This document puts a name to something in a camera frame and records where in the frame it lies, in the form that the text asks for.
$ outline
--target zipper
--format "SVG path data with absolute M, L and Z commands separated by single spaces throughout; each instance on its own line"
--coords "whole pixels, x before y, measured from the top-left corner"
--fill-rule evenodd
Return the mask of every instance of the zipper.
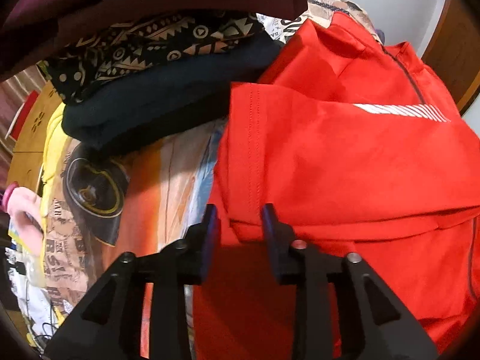
M 388 55 L 390 58 L 393 59 L 393 61 L 395 61 L 397 63 L 397 65 L 402 69 L 402 71 L 405 73 L 406 77 L 409 79 L 410 81 L 410 85 L 412 86 L 413 90 L 415 91 L 415 93 L 417 93 L 417 96 L 418 96 L 418 99 L 420 100 L 420 103 L 421 104 L 426 104 L 425 103 L 425 99 L 422 95 L 422 93 L 420 92 L 420 88 L 418 87 L 417 83 L 414 81 L 413 77 L 410 75 L 409 71 L 406 69 L 406 67 L 400 62 L 400 60 L 394 56 L 393 54 L 391 54 L 386 48 L 384 45 L 382 45 L 382 50 L 383 52 Z
M 468 270 L 468 281 L 469 281 L 469 290 L 470 290 L 470 295 L 472 295 L 472 298 L 474 298 L 475 301 L 479 300 L 479 297 L 475 293 L 473 289 L 473 283 L 472 283 L 472 268 L 473 268 L 473 251 L 475 249 L 475 238 L 477 234 L 477 219 L 473 219 L 473 232 L 472 232 L 472 244 L 470 246 L 470 252 L 469 252 L 469 270 Z

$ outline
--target red fabric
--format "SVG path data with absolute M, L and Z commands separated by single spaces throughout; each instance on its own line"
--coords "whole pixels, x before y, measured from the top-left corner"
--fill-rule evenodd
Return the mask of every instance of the red fabric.
M 20 112 L 16 117 L 15 124 L 11 129 L 10 136 L 13 139 L 17 140 L 18 137 L 20 136 L 20 131 L 22 130 L 23 125 L 25 124 L 27 116 L 33 107 L 33 104 L 35 104 L 35 102 L 37 101 L 37 98 L 38 98 L 38 92 L 32 91 L 32 93 L 28 95 L 25 103 L 23 103 L 22 108 L 20 109 Z
M 445 122 L 354 105 L 421 98 Z M 293 289 L 255 243 L 265 203 L 321 250 L 359 252 L 443 350 L 480 294 L 479 148 L 408 43 L 383 50 L 342 13 L 329 29 L 308 20 L 258 84 L 232 86 L 210 198 L 221 247 L 194 292 L 198 359 L 290 358 Z

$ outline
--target navy fabric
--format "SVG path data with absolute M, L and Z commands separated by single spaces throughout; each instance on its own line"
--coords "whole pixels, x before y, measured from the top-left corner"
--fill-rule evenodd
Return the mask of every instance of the navy fabric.
M 67 105 L 64 131 L 103 154 L 124 154 L 229 112 L 230 83 L 255 82 L 281 46 L 262 32 L 225 54 L 201 55 L 126 76 L 88 102 Z

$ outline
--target clothing pile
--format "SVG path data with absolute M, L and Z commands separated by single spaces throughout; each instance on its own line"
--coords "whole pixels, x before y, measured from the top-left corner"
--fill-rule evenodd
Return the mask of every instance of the clothing pile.
M 29 235 L 10 232 L 50 305 L 30 323 L 37 347 L 120 254 L 162 250 L 207 203 L 221 242 L 206 283 L 185 289 L 198 359 L 290 357 L 295 294 L 270 272 L 266 203 L 323 252 L 360 253 L 440 351 L 476 306 L 479 139 L 411 45 L 385 46 L 355 3 L 20 0 L 0 48 L 2 77 L 41 60 L 63 101 Z M 146 358 L 151 300 L 147 286 Z

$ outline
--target stitching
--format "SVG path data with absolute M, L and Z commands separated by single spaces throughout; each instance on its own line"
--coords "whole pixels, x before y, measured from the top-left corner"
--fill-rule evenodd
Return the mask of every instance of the stitching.
M 248 125 L 248 206 L 251 208 L 251 128 L 253 118 L 253 93 L 250 86 L 250 120 Z
M 260 212 L 260 92 L 256 87 L 257 92 L 257 136 L 256 136 L 256 164 L 257 164 L 257 213 Z
M 472 244 L 471 244 L 470 251 L 469 251 L 469 261 L 468 261 L 468 263 L 469 263 L 468 269 L 469 270 L 468 270 L 467 274 L 468 274 L 470 294 L 472 295 L 474 300 L 477 302 L 479 300 L 479 297 L 475 293 L 475 290 L 473 288 L 473 283 L 472 283 L 473 251 L 475 249 L 475 238 L 476 238 L 476 234 L 477 234 L 477 218 L 473 219 L 472 227 L 473 227 Z

